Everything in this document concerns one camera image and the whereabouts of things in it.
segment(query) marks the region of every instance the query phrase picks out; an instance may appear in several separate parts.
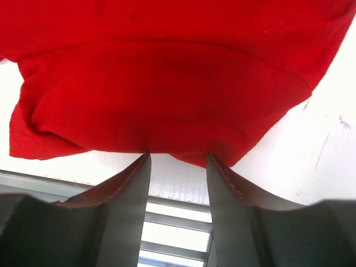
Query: red shirt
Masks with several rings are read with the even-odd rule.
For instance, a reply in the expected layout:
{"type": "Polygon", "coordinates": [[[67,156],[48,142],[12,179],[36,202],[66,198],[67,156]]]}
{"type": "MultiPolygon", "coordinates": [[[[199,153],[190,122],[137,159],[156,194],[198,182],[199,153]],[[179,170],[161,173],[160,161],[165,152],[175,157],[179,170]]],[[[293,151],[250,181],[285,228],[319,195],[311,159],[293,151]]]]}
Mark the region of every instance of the red shirt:
{"type": "Polygon", "coordinates": [[[355,0],[0,0],[10,155],[242,158],[324,76],[355,0]]]}

